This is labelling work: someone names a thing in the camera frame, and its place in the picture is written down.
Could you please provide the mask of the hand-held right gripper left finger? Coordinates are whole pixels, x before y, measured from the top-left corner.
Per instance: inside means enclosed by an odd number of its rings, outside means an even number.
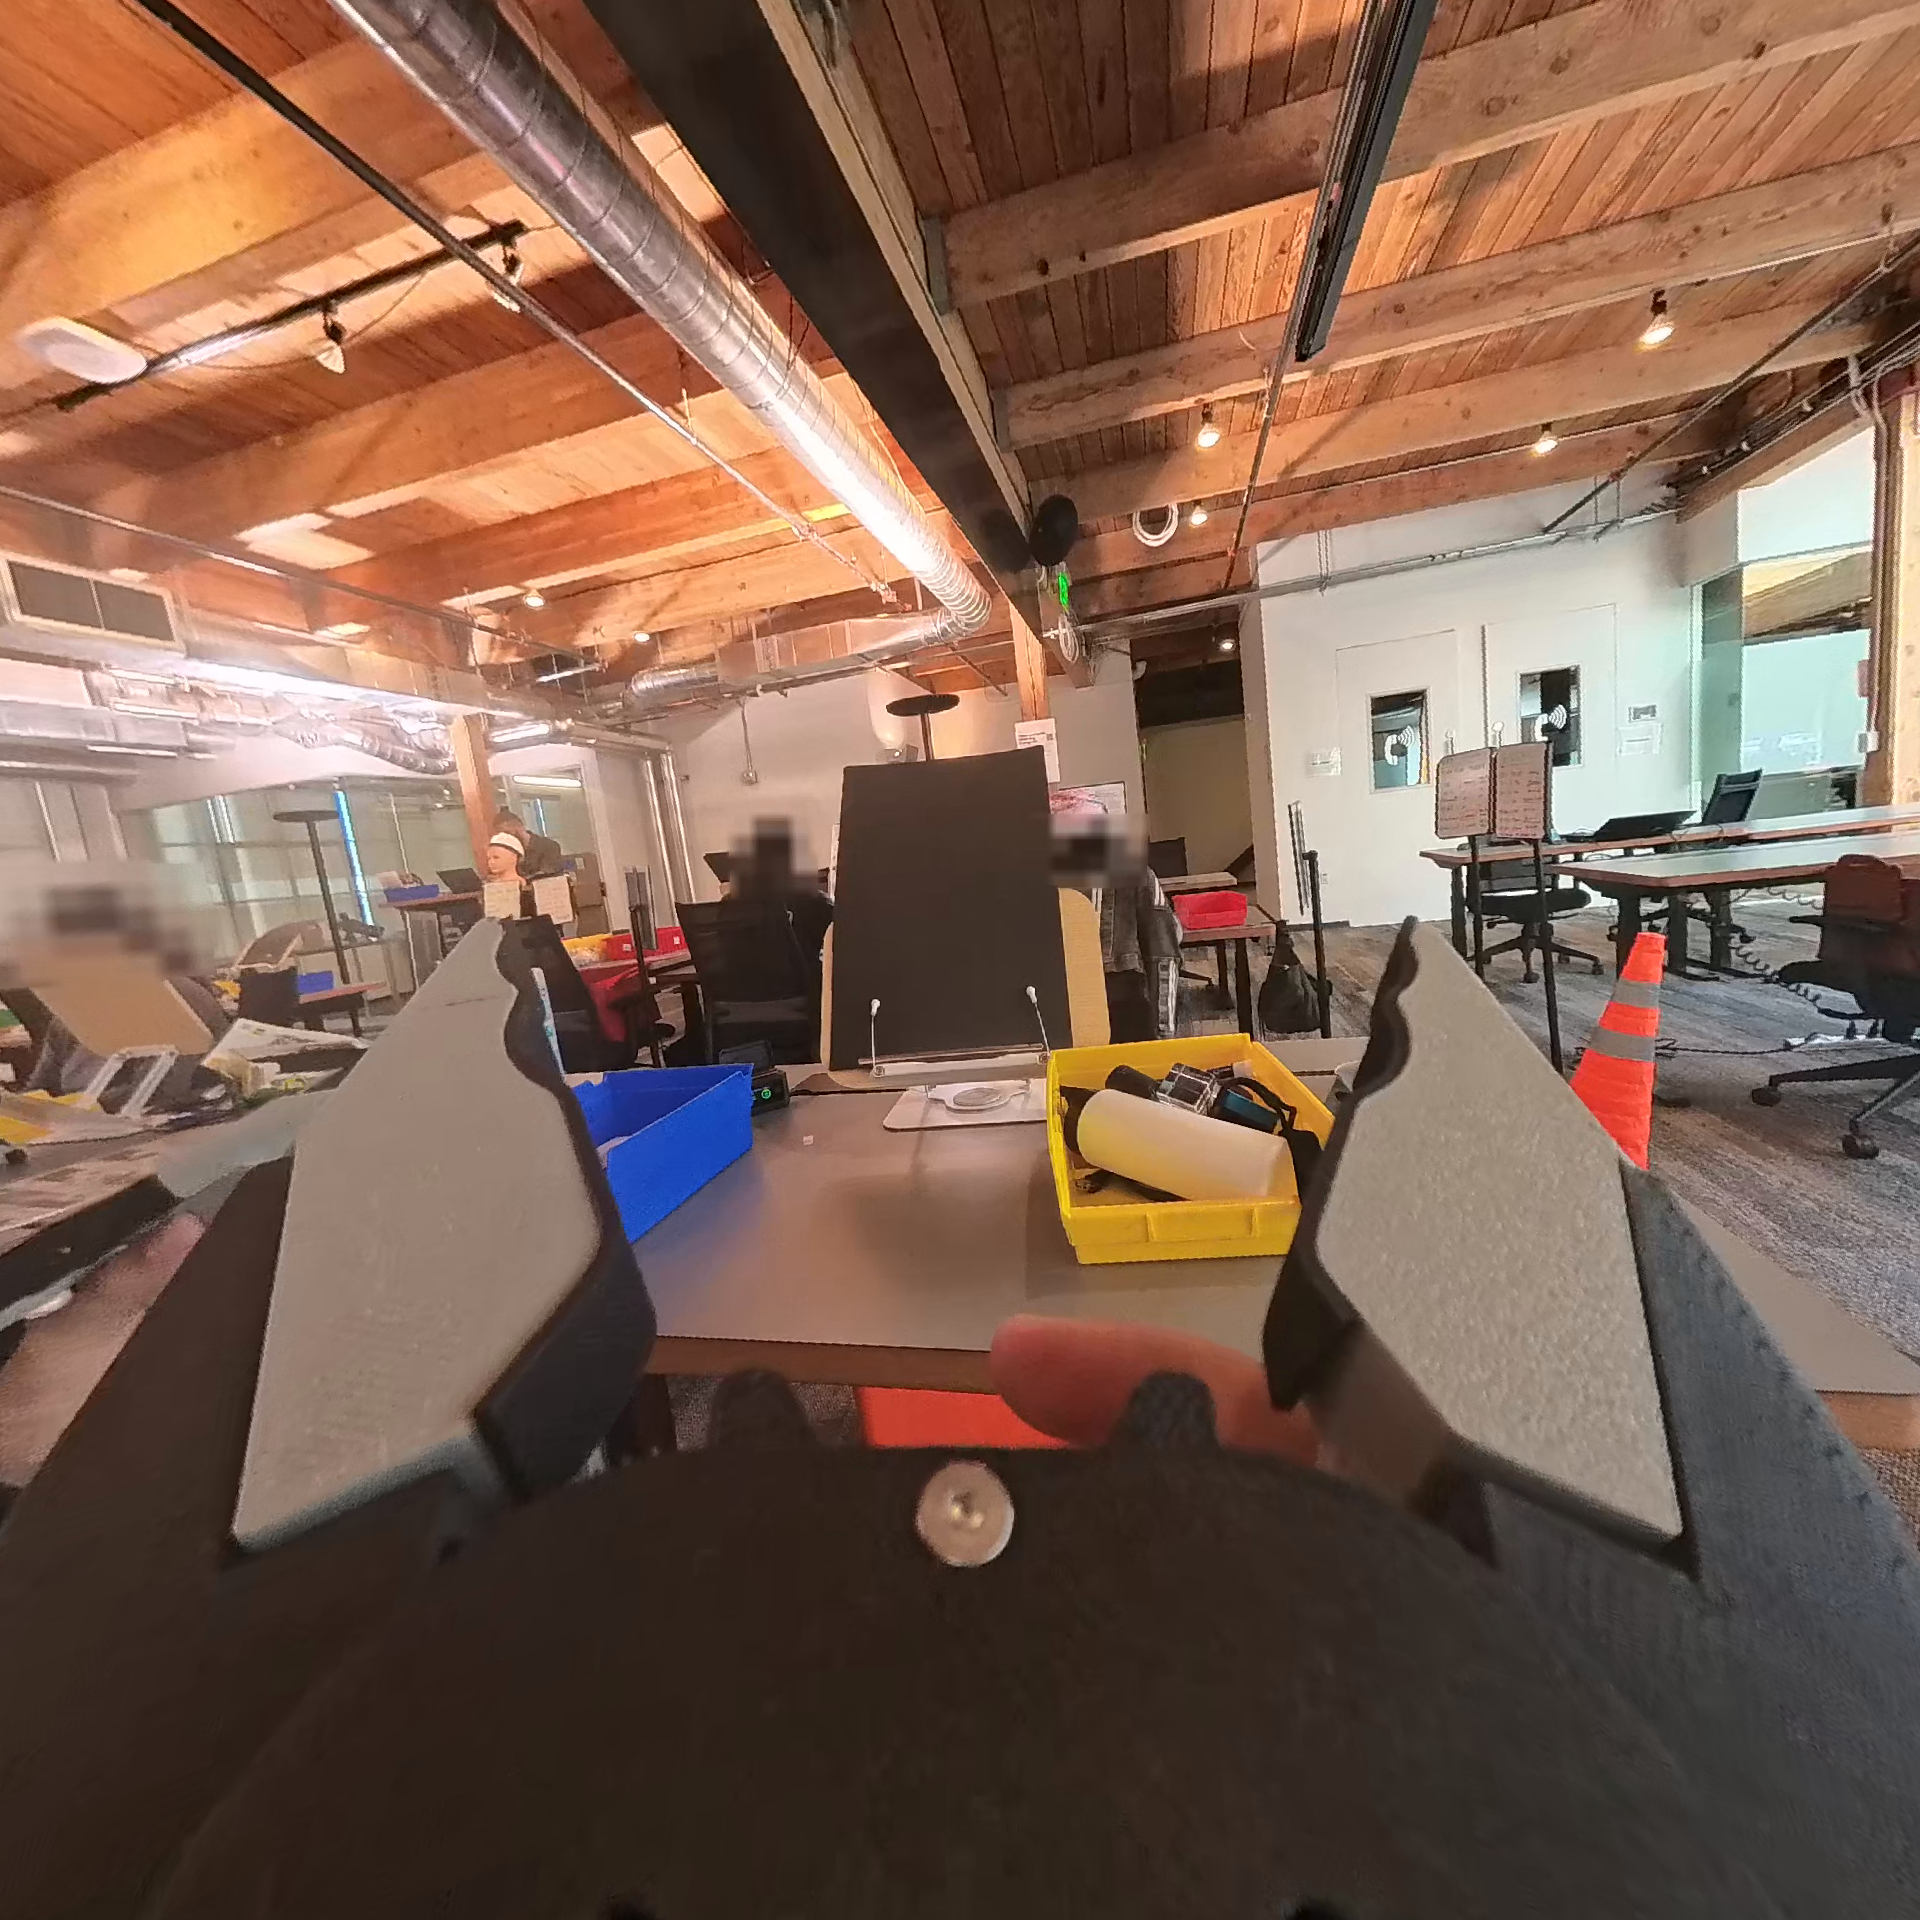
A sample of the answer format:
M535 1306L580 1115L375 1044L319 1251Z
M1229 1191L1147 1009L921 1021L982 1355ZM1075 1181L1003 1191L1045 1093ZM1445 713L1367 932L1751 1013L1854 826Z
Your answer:
M569 1486L659 1317L566 1086L526 935L480 921L294 1146L240 1547L419 1479Z

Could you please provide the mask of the yellow plastic bin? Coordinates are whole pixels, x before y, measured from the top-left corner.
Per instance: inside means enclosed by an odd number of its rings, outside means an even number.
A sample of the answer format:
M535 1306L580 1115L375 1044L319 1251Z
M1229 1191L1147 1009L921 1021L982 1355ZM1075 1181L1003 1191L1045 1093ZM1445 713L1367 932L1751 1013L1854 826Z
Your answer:
M1173 1066L1239 1067L1278 1089L1301 1123L1331 1141L1331 1107L1253 1036L1151 1041L1151 1044L1070 1044L1048 1056L1045 1072L1045 1146L1065 1236L1086 1267L1112 1261L1222 1261L1278 1259L1293 1249L1307 1196L1280 1203L1182 1203L1133 1189L1086 1165L1070 1141L1070 1123L1102 1089L1109 1067L1142 1067L1163 1081Z

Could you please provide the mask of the long wood edged table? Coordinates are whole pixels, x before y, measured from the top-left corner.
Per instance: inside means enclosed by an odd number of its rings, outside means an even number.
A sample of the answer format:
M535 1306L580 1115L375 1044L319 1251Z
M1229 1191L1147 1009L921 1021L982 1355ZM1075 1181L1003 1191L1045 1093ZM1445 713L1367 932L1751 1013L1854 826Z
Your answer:
M1518 858L1518 852L1535 852L1535 872L1555 872L1560 858L1657 858L1657 852L1709 852L1709 847L1743 847L1743 841L1797 841L1797 836L1841 836L1841 829L1905 829L1905 826L1920 826L1920 805L1916 802L1884 802L1884 805L1850 805L1850 811L1807 811L1807 817L1763 817L1763 822L1738 822L1738 826L1682 826L1674 829L1670 841L1653 841L1653 847L1586 847L1581 836L1555 836L1555 841L1458 841L1458 847L1440 847L1440 852L1427 852L1432 868L1440 868L1451 878L1451 941L1467 962L1481 962L1481 946L1490 946L1481 935L1481 911L1469 904L1469 868L1473 863L1495 863L1495 858Z
M1646 921L1646 901L1670 904L1670 972L1682 979L1709 979L1732 972L1732 894L1738 893L1785 893L1828 881L1841 858L1890 858L1899 872L1916 872L1920 829L1831 829L1797 841L1743 841L1709 852L1657 852L1657 858L1560 858L1555 878L1568 878L1607 901L1618 901L1618 962ZM1687 962L1687 901L1709 901L1709 953Z

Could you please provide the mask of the ceiling air vent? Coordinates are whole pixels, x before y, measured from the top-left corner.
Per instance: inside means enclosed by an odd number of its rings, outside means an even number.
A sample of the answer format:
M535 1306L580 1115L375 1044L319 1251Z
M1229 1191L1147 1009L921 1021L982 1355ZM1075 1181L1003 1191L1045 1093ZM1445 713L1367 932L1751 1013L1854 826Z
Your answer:
M179 603L153 582L0 554L0 601L34 632L183 655Z

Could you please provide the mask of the black office chair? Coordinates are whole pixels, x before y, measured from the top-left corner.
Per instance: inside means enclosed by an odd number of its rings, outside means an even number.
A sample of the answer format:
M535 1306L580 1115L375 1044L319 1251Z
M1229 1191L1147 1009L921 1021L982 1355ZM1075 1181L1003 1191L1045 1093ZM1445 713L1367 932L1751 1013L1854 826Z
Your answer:
M1588 967L1604 973L1604 962L1593 949L1565 946L1555 927L1565 917L1581 917L1593 904L1593 893L1555 878L1547 868L1535 872L1535 852L1495 858L1469 868L1469 904L1481 911L1481 935L1495 927L1516 927L1509 941L1481 946L1473 972L1484 972L1499 953L1518 953L1526 985L1542 979L1542 962Z
M1785 1086L1884 1081L1884 1093L1859 1102L1841 1131L1841 1151L1871 1165L1883 1159L1871 1118L1905 1102L1920 1086L1920 881L1884 858L1841 858L1828 872L1822 917L1800 917L1800 927L1817 927L1817 962L1785 967L1780 985L1850 993L1895 1056L1875 1066L1780 1067L1751 1089L1751 1102L1777 1107Z

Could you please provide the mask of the white foam roll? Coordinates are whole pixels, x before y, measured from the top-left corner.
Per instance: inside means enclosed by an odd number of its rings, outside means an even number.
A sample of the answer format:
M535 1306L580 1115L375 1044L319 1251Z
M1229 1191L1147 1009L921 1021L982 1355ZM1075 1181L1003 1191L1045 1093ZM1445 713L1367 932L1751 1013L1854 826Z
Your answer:
M1095 1089L1070 1141L1086 1165L1182 1203L1286 1203L1299 1168L1280 1131L1203 1118L1176 1102Z

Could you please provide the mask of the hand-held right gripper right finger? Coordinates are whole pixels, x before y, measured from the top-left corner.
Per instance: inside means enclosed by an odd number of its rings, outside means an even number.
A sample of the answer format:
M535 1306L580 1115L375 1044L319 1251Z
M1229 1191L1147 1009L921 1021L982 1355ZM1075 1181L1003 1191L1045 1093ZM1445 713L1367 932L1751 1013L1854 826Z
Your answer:
M1278 1406L1440 1516L1499 1486L1682 1532L1624 1151L1457 946L1404 921L1264 1319Z

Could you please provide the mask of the orange traffic cone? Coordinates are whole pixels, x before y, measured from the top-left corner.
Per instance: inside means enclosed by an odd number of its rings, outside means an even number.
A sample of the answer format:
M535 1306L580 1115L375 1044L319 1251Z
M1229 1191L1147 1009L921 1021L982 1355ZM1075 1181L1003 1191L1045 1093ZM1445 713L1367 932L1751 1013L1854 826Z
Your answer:
M1575 1066L1575 1099L1597 1118L1624 1165L1646 1168L1670 941L1641 932Z

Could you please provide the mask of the silver spiral ceiling duct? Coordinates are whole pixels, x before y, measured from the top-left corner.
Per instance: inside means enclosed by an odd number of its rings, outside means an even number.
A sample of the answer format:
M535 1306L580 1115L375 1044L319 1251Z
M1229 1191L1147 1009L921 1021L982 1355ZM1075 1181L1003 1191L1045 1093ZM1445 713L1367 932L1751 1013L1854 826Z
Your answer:
M341 0L448 119L529 191L834 502L946 611L941 640L989 619L989 589L930 523L883 446L686 218L590 86L509 3Z

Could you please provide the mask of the white stand base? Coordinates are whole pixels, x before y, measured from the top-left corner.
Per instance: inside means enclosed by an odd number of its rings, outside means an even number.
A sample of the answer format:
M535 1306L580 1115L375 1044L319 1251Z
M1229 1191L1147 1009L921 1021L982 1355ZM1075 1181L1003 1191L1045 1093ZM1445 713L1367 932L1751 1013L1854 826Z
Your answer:
M952 1131L1045 1123L1045 1081L956 1081L908 1089L883 1118L884 1131Z

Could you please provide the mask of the white ceiling access point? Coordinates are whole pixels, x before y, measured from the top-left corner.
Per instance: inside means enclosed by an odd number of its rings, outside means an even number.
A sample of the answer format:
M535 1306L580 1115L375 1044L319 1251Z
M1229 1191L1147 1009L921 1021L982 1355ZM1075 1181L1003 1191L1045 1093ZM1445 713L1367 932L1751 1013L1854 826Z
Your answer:
M112 393L147 377L147 357L140 345L73 319L29 320L16 331L16 345L85 387Z

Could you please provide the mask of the person's right hand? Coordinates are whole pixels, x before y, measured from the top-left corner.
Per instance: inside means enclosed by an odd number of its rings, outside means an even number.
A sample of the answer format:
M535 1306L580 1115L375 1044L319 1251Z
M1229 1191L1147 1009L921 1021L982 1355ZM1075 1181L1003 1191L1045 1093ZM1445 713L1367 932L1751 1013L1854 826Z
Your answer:
M1009 1317L989 1347L997 1397L1065 1444L1102 1444L1147 1374L1195 1374L1215 1397L1229 1448L1323 1459L1323 1434L1301 1408L1278 1408L1264 1359L1169 1328Z

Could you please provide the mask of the blue plastic bin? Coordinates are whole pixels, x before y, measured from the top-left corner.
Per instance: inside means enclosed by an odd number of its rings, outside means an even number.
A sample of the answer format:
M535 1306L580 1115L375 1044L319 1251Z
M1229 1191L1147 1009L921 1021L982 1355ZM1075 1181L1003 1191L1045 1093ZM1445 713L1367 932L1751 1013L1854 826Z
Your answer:
M754 1067L612 1067L569 1081L626 1236L649 1236L754 1146Z

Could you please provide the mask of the black backpack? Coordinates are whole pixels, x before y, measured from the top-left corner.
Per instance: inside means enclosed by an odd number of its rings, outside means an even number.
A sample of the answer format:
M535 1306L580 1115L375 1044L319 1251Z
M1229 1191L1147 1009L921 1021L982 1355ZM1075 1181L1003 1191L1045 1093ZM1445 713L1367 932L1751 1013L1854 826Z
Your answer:
M1286 927L1271 927L1271 953L1255 990L1255 1022L1278 1041L1286 1036L1331 1041L1331 985L1301 967Z

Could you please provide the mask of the black felt display board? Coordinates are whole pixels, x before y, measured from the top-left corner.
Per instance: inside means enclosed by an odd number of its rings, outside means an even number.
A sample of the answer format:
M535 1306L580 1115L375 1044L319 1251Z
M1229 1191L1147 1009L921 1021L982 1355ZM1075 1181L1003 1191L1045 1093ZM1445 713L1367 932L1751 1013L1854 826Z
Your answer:
M843 775L829 1067L989 1060L1070 1044L1048 780L1033 749L946 764L857 764Z

